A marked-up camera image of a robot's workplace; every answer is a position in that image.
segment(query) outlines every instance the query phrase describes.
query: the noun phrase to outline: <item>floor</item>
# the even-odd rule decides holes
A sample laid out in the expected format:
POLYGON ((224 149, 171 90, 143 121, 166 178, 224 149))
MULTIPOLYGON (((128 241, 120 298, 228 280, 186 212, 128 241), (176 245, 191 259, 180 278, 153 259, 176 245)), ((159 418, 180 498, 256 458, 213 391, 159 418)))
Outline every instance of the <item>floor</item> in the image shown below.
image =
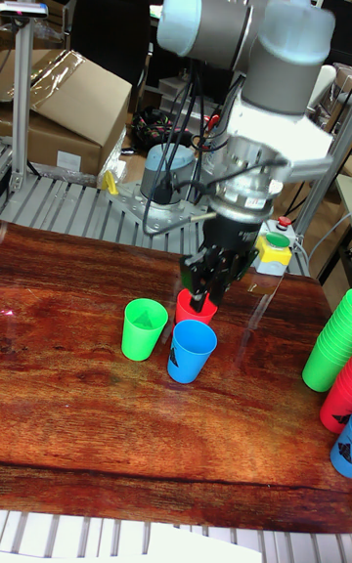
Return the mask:
MULTIPOLYGON (((275 215, 279 216, 285 213, 298 186, 287 185, 284 187, 282 194, 279 196, 275 203, 275 215)), ((302 198, 307 196, 310 191, 309 184, 306 183, 302 193, 297 200, 298 203, 302 198)), ((299 209, 294 211, 289 217, 294 218, 299 213, 299 209)), ((343 205, 337 190, 331 190, 328 192, 324 200, 322 201, 304 239, 304 248, 310 253, 315 244, 321 239, 325 233, 327 233, 330 228, 338 222, 338 220, 345 214, 343 205)), ((321 243, 317 251, 314 253, 312 260, 310 262, 310 273, 312 277, 316 277, 320 272, 321 268, 330 256, 338 240, 343 235, 346 227, 348 226, 347 220, 337 227, 337 229, 329 235, 329 237, 321 243)), ((343 295, 349 289, 348 280, 345 276, 344 270, 342 268, 341 262, 338 262, 337 266, 331 273, 330 277, 324 284, 324 293, 330 304, 330 308, 333 311, 338 303, 340 302, 343 295)))

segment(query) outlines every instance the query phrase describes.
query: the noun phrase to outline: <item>plastic cup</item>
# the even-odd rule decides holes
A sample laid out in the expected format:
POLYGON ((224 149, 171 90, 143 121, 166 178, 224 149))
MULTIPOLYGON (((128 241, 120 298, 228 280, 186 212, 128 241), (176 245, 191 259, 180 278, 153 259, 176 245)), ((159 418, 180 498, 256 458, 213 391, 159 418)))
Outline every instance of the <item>plastic cup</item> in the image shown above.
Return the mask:
POLYGON ((206 294, 204 304, 199 313, 191 307, 192 295, 189 290, 182 289, 177 296, 175 323, 178 324, 183 320, 198 320, 208 325, 217 312, 217 307, 209 300, 209 294, 206 294))
POLYGON ((352 325, 345 320, 341 320, 338 316, 330 318, 327 323, 327 328, 332 334, 337 333, 338 335, 349 339, 350 342, 352 341, 352 325))
POLYGON ((339 347, 344 347, 346 349, 352 349, 352 339, 351 337, 346 336, 343 334, 339 328, 331 328, 330 326, 326 326, 323 328, 321 335, 325 338, 326 341, 329 343, 334 343, 339 347))
POLYGON ((210 326, 198 320, 175 325, 167 371, 179 383, 192 383, 216 348, 217 338, 210 326))
POLYGON ((329 342, 329 340, 323 335, 319 335, 317 343, 328 359, 337 359, 346 363, 352 354, 351 351, 346 350, 344 346, 339 347, 338 345, 334 345, 332 342, 329 342))
POLYGON ((351 417, 340 433, 330 452, 330 460, 337 472, 347 478, 352 478, 352 429, 351 417))
POLYGON ((166 309, 150 298, 132 300, 125 308, 121 350, 133 361, 147 359, 168 319, 166 309))
POLYGON ((352 401, 352 380, 343 377, 341 373, 342 371, 337 375, 335 383, 339 387, 340 391, 352 401))
POLYGON ((328 391, 342 368, 343 363, 328 359, 316 343, 303 369, 302 378, 314 391, 328 391))
POLYGON ((346 379, 347 382, 351 381, 352 383, 352 361, 349 359, 341 370, 341 376, 343 379, 346 379))
POLYGON ((333 318, 334 316, 336 316, 343 322, 352 323, 352 308, 349 310, 345 306, 343 307, 341 305, 338 305, 331 317, 333 318))
POLYGON ((338 306, 352 310, 352 289, 348 289, 338 306))
POLYGON ((320 419, 331 433, 341 433, 352 413, 352 397, 344 391, 337 379, 320 410, 320 419))
POLYGON ((352 396, 352 372, 351 369, 347 367, 347 364, 342 368, 337 378, 345 391, 352 396))
POLYGON ((352 345, 351 340, 346 339, 340 333, 331 333, 328 328, 321 332, 321 339, 327 347, 331 347, 333 350, 338 352, 340 356, 350 357, 352 355, 352 345))

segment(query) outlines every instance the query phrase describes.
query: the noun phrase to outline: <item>robotic arm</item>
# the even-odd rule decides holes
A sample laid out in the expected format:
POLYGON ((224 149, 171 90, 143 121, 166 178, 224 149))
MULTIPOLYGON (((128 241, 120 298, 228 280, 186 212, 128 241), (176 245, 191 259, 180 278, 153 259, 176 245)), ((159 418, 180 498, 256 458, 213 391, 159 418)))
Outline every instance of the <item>robotic arm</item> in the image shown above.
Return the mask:
POLYGON ((310 0, 165 0, 161 47, 245 74, 230 91, 207 145, 218 152, 208 187, 204 242, 182 257, 183 285, 200 311, 205 295, 219 305, 256 256, 255 242, 287 180, 326 172, 330 135, 305 111, 328 56, 334 18, 310 0))

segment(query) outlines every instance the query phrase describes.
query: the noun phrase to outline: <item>chair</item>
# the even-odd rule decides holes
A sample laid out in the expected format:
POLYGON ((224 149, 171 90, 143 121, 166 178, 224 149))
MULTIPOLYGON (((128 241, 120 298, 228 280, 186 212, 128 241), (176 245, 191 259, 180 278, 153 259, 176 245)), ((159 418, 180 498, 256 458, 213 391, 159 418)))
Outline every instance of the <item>chair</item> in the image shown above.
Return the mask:
POLYGON ((140 88, 150 33, 150 0, 77 0, 70 48, 140 88))

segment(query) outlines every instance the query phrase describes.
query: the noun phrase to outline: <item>blue cup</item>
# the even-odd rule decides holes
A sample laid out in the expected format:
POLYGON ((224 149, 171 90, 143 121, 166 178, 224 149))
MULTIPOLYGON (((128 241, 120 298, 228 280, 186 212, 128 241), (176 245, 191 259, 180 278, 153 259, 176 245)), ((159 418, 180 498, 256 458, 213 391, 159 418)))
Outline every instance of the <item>blue cup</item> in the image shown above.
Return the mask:
POLYGON ((210 326, 198 320, 183 320, 173 331, 167 371, 178 383, 192 383, 216 348, 210 326))
POLYGON ((347 478, 352 478, 352 421, 351 417, 332 447, 330 459, 333 467, 347 478))

